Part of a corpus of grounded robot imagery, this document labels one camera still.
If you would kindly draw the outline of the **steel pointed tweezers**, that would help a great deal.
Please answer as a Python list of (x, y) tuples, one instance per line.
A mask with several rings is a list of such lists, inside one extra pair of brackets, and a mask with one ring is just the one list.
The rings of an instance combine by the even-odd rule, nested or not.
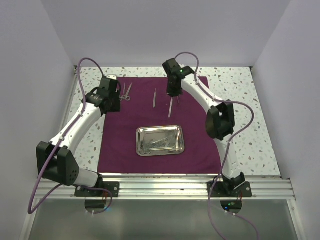
[(171, 98), (170, 98), (170, 104), (169, 104), (168, 118), (170, 118), (171, 115), (172, 115), (173, 100), (174, 100), (174, 98), (171, 97)]

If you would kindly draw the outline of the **steel surgical scissors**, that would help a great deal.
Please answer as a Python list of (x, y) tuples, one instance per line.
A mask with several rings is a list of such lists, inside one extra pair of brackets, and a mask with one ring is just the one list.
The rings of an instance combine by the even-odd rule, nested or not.
[(130, 99), (131, 99), (131, 97), (129, 96), (129, 93), (131, 91), (132, 85), (133, 85), (132, 83), (129, 85), (127, 92), (124, 95), (124, 100), (126, 100), (126, 101), (130, 101)]

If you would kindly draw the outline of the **steel forceps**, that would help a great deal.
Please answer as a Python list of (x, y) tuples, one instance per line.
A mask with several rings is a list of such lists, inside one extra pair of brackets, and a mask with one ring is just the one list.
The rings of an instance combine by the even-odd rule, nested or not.
[(152, 107), (156, 107), (156, 98), (157, 98), (157, 89), (154, 89), (154, 94), (153, 94), (153, 102), (152, 102)]

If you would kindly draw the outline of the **purple surgical cloth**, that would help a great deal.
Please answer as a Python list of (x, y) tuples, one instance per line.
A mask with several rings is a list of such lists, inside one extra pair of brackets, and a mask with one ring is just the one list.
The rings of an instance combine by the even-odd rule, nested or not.
[[(207, 114), (187, 92), (173, 102), (168, 118), (170, 96), (165, 77), (120, 77), (129, 88), (130, 101), (120, 103), (120, 112), (105, 116), (97, 170), (119, 174), (216, 174), (221, 167), (217, 146), (205, 129)], [(156, 88), (156, 105), (153, 96)], [(136, 130), (141, 127), (182, 127), (185, 150), (181, 154), (139, 156)]]

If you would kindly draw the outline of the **stainless steel instrument tray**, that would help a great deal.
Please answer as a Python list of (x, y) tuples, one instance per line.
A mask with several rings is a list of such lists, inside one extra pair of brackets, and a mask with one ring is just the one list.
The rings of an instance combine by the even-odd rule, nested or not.
[(185, 140), (181, 126), (151, 126), (136, 130), (136, 153), (141, 157), (179, 155), (184, 151)]

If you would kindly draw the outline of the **steel hemostat clamp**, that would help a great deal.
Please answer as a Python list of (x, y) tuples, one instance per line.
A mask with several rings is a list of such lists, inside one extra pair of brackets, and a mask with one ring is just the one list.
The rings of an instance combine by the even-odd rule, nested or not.
[(127, 100), (127, 94), (126, 94), (126, 84), (123, 86), (122, 95), (120, 96), (120, 101), (126, 101)]

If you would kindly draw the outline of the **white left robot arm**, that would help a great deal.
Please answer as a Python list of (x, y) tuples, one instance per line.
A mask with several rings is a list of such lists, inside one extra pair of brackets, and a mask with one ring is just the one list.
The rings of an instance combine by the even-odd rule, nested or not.
[(103, 193), (100, 174), (79, 167), (74, 154), (89, 129), (107, 113), (119, 112), (121, 84), (116, 75), (102, 77), (88, 92), (66, 126), (49, 142), (36, 147), (39, 175), (64, 186), (85, 186), (92, 196)]

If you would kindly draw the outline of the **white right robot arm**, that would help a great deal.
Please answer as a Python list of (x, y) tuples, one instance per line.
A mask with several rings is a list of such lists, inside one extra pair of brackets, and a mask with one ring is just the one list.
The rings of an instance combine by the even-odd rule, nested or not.
[(234, 105), (215, 96), (200, 81), (191, 67), (181, 67), (174, 58), (165, 61), (162, 67), (167, 75), (167, 94), (171, 97), (178, 97), (185, 91), (206, 112), (205, 131), (214, 140), (221, 161), (222, 181), (217, 182), (213, 189), (216, 192), (223, 192), (228, 197), (235, 196), (246, 180), (240, 169), (233, 143), (228, 141), (228, 137), (234, 133)]

